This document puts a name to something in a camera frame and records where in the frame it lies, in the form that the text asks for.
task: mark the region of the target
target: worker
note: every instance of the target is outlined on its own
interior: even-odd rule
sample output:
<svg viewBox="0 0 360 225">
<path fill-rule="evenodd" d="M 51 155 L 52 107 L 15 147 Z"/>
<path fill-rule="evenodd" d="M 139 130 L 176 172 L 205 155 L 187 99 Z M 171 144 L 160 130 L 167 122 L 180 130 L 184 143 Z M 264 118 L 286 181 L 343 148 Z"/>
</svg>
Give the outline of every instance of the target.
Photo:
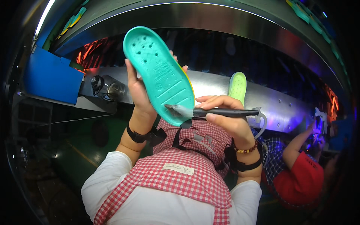
<svg viewBox="0 0 360 225">
<path fill-rule="evenodd" d="M 320 137 L 314 146 L 318 148 L 315 157 L 301 151 L 305 141 L 321 131 L 315 122 L 297 135 L 287 146 L 278 137 L 259 138 L 264 143 L 263 154 L 266 155 L 261 181 L 286 208 L 314 209 L 317 207 L 326 190 L 334 183 L 338 156 L 327 163 L 318 163 L 325 140 Z"/>
<path fill-rule="evenodd" d="M 157 113 L 136 70 L 128 59 L 125 63 L 135 105 L 132 117 L 116 150 L 81 189 L 94 224 L 256 224 L 262 156 L 246 119 L 208 113 L 206 121 L 193 120 L 189 129 L 161 119 L 158 129 L 166 132 L 166 139 L 152 156 L 139 159 Z M 244 108 L 225 95 L 196 101 L 205 110 Z M 237 151 L 240 162 L 231 192 L 223 180 L 229 170 L 224 165 L 226 147 Z"/>
</svg>

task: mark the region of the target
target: cable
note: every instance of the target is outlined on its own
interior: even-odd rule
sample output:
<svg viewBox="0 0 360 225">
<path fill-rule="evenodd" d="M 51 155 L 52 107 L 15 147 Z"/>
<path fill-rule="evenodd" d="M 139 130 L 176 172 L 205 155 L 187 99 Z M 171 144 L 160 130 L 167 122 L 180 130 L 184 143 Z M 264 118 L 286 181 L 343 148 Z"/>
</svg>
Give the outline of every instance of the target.
<svg viewBox="0 0 360 225">
<path fill-rule="evenodd" d="M 77 120 L 67 120 L 67 121 L 59 121 L 59 122 L 54 122 L 54 123 L 47 123 L 47 124 L 38 125 L 36 127 L 47 126 L 47 125 L 56 124 L 56 123 L 66 123 L 66 122 L 71 122 L 71 121 L 94 119 L 94 118 L 99 118 L 99 117 L 104 117 L 104 116 L 112 116 L 112 115 L 115 115 L 115 113 L 109 114 L 109 115 L 101 115 L 101 116 L 94 116 L 94 117 L 88 117 L 88 118 L 81 118 L 81 119 L 77 119 Z"/>
<path fill-rule="evenodd" d="M 255 116 L 256 123 L 260 123 L 260 122 L 261 122 L 261 120 L 260 120 L 261 117 L 264 119 L 264 125 L 262 126 L 260 132 L 255 136 L 255 139 L 257 139 L 258 137 L 260 137 L 260 136 L 264 133 L 264 131 L 265 131 L 265 129 L 266 129 L 266 125 L 267 125 L 266 116 L 261 113 L 260 109 L 261 109 L 261 107 L 260 107 L 260 108 L 259 108 L 259 107 L 253 108 L 253 110 L 258 110 L 258 111 L 259 111 L 259 115 L 258 115 L 258 116 Z"/>
</svg>

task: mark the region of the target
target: yellow floor line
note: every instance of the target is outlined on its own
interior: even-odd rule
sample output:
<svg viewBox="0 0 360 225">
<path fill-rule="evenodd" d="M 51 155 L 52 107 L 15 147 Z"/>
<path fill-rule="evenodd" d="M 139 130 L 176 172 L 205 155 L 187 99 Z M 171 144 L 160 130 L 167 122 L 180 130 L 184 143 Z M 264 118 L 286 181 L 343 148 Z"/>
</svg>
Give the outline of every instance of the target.
<svg viewBox="0 0 360 225">
<path fill-rule="evenodd" d="M 84 155 L 81 151 L 79 151 L 79 149 L 77 149 L 74 145 L 72 145 L 69 140 L 65 140 L 72 149 L 74 149 L 79 155 L 81 155 L 84 159 L 86 159 L 88 162 L 90 162 L 93 166 L 95 166 L 96 168 L 98 168 L 99 166 L 94 163 L 91 159 L 89 159 L 88 157 L 86 157 L 86 155 Z"/>
<path fill-rule="evenodd" d="M 277 203 L 278 200 L 275 199 L 275 200 L 271 200 L 271 201 L 268 201 L 268 202 L 260 202 L 260 206 L 263 206 L 263 205 L 268 205 L 268 204 L 274 204 L 274 203 Z"/>
</svg>

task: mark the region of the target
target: fingernail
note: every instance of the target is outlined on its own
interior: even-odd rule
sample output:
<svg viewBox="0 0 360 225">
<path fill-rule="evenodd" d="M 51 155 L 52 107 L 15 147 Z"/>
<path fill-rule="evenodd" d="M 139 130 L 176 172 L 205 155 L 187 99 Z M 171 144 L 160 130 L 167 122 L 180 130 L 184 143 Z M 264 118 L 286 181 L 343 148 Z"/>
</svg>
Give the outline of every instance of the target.
<svg viewBox="0 0 360 225">
<path fill-rule="evenodd" d="M 207 121 L 213 122 L 215 120 L 215 114 L 208 113 L 208 114 L 206 114 L 205 118 L 206 118 Z"/>
</svg>

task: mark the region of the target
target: white shirt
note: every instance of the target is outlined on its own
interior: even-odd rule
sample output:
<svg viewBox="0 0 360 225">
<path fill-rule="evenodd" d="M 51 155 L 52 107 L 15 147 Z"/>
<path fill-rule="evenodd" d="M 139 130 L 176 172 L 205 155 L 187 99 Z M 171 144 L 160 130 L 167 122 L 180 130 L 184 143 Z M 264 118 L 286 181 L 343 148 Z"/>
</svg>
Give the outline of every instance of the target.
<svg viewBox="0 0 360 225">
<path fill-rule="evenodd" d="M 91 221 L 99 208 L 132 169 L 130 158 L 122 152 L 109 152 L 105 160 L 81 188 L 82 201 Z M 260 185 L 242 182 L 230 192 L 230 224 L 256 224 L 261 197 Z M 136 187 L 107 224 L 183 225 L 213 224 L 215 207 L 171 192 Z"/>
</svg>

